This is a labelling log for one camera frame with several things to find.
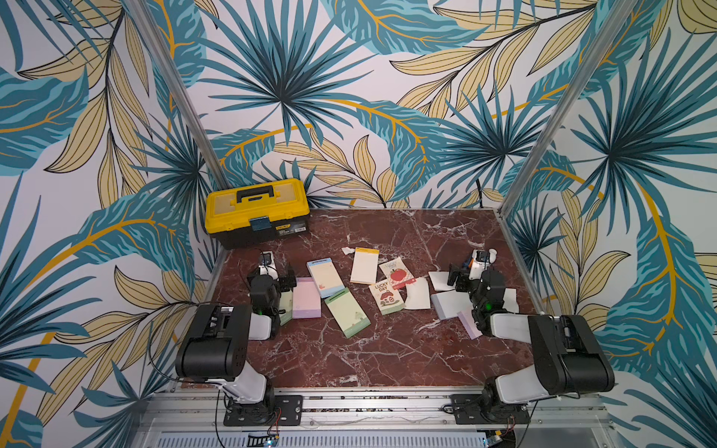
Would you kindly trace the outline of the torn white page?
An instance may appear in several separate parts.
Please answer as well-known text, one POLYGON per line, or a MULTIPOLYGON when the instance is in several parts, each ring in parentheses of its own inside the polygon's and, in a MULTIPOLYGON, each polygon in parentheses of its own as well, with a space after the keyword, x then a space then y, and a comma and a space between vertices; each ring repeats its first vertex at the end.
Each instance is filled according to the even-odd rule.
POLYGON ((433 290, 436 292, 446 292, 455 289, 455 286, 449 285, 450 272, 429 272, 429 279, 433 290))

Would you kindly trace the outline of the purple flower lucky day pad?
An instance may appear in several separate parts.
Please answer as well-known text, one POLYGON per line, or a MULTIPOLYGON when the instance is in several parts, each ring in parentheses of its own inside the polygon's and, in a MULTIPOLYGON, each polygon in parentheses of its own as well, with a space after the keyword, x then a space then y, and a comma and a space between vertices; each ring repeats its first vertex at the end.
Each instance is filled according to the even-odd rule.
POLYGON ((321 296, 311 277, 298 277, 293 289, 293 319, 321 317, 321 296))

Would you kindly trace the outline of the green house lucky day pad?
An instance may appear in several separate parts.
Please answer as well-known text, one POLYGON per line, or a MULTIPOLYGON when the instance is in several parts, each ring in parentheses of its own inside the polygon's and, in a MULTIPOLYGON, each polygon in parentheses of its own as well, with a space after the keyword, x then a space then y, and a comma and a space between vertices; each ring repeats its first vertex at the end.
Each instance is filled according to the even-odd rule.
POLYGON ((279 300, 279 318, 280 325, 284 326, 291 321, 293 317, 293 291, 283 291, 279 300))

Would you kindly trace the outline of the torn cream page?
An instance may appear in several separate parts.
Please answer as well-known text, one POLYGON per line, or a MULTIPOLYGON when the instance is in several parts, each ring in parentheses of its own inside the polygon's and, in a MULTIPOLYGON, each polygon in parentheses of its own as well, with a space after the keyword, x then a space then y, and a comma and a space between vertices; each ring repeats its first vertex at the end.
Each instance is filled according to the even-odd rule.
POLYGON ((429 283, 425 277, 411 279, 405 284, 406 310, 429 310, 431 308, 431 293, 429 283))

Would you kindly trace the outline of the torn apple cover page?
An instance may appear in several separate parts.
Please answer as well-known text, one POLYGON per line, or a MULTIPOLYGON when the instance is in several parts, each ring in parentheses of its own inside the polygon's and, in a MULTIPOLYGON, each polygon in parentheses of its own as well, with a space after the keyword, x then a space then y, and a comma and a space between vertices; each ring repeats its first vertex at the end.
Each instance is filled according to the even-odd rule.
POLYGON ((380 264, 379 269, 386 276, 390 287, 394 289, 402 289, 415 279, 401 257, 380 264))

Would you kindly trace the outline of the green red lucky memo pad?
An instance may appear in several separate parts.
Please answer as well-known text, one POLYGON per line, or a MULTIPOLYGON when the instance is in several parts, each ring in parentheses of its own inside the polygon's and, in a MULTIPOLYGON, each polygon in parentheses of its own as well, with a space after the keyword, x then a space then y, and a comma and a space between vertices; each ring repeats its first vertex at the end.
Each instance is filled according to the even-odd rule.
POLYGON ((352 338, 371 325, 369 317, 349 289, 337 292, 324 302, 345 338, 352 338))

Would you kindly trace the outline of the torn lucky day cover page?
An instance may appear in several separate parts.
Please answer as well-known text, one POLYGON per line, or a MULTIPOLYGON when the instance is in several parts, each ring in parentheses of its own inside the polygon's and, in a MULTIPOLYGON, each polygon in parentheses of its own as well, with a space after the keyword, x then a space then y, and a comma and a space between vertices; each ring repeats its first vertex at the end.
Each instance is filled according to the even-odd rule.
POLYGON ((397 291, 397 289, 392 287, 389 279, 370 285, 369 290, 371 291, 373 298, 375 298, 381 315, 390 315, 405 308, 405 303, 403 298, 401 298, 401 294, 397 291))

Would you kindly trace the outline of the yellow top memo pad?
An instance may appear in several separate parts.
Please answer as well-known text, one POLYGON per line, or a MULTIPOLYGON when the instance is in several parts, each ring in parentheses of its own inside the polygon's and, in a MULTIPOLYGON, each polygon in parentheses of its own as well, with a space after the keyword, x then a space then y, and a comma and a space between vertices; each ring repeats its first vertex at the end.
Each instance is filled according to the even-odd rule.
POLYGON ((373 285, 376 282, 378 259, 378 249, 356 248, 350 282, 354 284, 373 285))

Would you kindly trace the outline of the torn pink page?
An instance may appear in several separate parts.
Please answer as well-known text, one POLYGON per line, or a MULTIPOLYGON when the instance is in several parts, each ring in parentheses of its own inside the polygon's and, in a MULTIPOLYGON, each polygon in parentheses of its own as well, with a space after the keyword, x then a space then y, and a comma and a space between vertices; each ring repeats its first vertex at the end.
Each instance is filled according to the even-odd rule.
POLYGON ((457 317, 459 318, 461 324, 463 325, 463 328, 465 328, 471 340, 475 340, 483 335, 481 330, 478 330, 471 311, 462 310, 457 314, 457 317))

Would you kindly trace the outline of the red apple memo pad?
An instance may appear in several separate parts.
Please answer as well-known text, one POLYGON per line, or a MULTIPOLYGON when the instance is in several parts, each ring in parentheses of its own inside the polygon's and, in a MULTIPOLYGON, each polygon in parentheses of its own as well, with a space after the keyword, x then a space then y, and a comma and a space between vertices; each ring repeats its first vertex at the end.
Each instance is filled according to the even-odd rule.
POLYGON ((331 258, 308 261, 306 266, 321 299, 328 299, 345 288, 331 258))

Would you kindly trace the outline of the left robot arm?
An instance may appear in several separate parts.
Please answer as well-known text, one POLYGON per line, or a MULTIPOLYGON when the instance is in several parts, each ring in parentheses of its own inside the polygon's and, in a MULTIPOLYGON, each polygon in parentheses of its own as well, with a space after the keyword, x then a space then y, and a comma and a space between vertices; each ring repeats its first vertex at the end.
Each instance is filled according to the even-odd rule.
POLYGON ((175 369, 185 382, 216 386, 224 401, 225 427, 297 427, 301 395, 278 395, 267 376, 248 361, 248 343, 276 338, 281 326, 281 296, 297 285, 294 270, 278 274, 269 266, 248 278, 249 302, 202 304, 179 348, 175 369))

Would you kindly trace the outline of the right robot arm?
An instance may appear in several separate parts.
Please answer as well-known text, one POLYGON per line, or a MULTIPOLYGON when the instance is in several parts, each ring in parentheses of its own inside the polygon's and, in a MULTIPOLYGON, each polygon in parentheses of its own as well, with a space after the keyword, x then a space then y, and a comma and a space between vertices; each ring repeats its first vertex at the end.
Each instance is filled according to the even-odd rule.
POLYGON ((480 394, 451 396, 444 411, 459 425, 526 424, 530 403, 614 388, 614 370, 584 317, 508 310, 504 276, 493 268, 476 278, 469 268, 451 265, 447 283, 469 295, 469 321, 481 335, 527 343, 532 352, 532 364, 488 379, 480 394))

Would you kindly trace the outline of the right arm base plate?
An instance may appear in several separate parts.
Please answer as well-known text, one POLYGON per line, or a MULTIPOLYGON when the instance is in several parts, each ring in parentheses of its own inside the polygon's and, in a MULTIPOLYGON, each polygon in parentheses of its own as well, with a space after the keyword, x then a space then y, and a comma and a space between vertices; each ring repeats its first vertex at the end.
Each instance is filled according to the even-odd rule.
POLYGON ((449 408, 457 425, 524 425, 530 421, 527 405, 488 402, 477 394, 451 395, 449 408))

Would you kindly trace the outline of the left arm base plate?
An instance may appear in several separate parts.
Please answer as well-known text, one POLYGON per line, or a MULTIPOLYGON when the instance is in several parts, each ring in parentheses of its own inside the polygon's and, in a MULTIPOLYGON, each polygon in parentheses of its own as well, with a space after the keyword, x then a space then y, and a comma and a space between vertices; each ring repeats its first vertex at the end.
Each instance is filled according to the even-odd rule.
POLYGON ((225 427, 298 427, 302 419, 302 395, 266 396, 256 404, 239 404, 235 399, 224 398, 225 427))

